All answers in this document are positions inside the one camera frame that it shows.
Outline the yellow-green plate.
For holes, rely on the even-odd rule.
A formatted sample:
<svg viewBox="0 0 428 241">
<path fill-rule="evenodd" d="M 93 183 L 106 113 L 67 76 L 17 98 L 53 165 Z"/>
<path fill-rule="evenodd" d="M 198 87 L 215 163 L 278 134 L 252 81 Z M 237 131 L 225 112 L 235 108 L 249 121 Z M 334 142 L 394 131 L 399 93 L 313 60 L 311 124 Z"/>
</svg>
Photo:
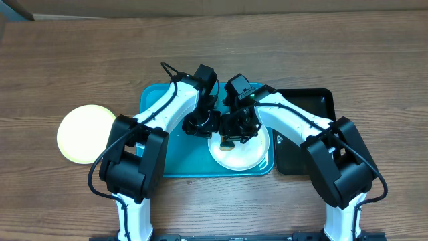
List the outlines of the yellow-green plate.
<svg viewBox="0 0 428 241">
<path fill-rule="evenodd" d="M 106 148 L 115 120 L 107 108 L 89 104 L 75 108 L 61 121 L 57 144 L 61 154 L 77 164 L 91 164 Z"/>
</svg>

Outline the green yellow sponge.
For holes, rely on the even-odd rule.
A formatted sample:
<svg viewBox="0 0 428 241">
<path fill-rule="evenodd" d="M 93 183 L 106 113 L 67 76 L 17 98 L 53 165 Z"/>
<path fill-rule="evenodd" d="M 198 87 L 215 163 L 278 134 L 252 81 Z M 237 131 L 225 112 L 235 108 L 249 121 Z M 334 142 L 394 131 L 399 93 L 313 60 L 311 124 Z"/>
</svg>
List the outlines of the green yellow sponge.
<svg viewBox="0 0 428 241">
<path fill-rule="evenodd" d="M 231 151 L 235 148 L 235 143 L 230 140 L 221 141 L 219 148 L 221 151 Z"/>
</svg>

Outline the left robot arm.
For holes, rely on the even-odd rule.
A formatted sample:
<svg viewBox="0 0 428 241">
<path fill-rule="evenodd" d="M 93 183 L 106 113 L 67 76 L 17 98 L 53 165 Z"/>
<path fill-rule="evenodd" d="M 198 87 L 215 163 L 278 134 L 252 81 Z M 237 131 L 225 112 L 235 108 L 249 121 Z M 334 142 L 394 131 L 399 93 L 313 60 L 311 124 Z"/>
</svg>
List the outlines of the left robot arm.
<svg viewBox="0 0 428 241">
<path fill-rule="evenodd" d="M 94 194 L 113 199 L 120 229 L 115 240 L 150 240 L 150 199 L 163 176 L 169 133 L 179 124 L 188 135 L 209 139 L 219 129 L 214 109 L 219 86 L 216 76 L 178 73 L 167 92 L 150 108 L 130 118 L 118 116 L 106 149 L 88 174 Z"/>
</svg>

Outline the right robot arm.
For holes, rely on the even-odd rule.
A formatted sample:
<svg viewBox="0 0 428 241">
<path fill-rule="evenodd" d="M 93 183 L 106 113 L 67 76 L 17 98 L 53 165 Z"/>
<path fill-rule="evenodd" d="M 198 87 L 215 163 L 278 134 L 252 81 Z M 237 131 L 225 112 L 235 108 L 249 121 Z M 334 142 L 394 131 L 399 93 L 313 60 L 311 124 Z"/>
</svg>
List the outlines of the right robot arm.
<svg viewBox="0 0 428 241">
<path fill-rule="evenodd" d="M 311 114 L 286 100 L 274 88 L 249 84 L 225 86 L 223 101 L 230 112 L 223 115 L 219 132 L 242 143 L 255 136 L 260 126 L 272 128 L 300 147 L 308 175 L 326 202 L 323 236 L 329 240 L 358 240 L 360 211 L 370 203 L 367 193 L 375 179 L 383 182 L 355 124 Z"/>
</svg>

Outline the white plate with sauce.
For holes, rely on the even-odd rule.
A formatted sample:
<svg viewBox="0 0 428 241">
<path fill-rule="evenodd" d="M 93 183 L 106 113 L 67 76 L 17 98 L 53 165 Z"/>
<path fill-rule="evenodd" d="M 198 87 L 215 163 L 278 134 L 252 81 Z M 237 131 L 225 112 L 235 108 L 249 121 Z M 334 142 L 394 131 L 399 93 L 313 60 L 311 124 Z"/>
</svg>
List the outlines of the white plate with sauce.
<svg viewBox="0 0 428 241">
<path fill-rule="evenodd" d="M 245 144 L 233 141 L 234 148 L 226 150 L 220 147 L 221 136 L 215 133 L 208 140 L 211 156 L 226 169 L 233 171 L 246 171 L 260 164 L 266 157 L 270 145 L 268 130 L 262 126 L 257 136 L 252 137 Z"/>
</svg>

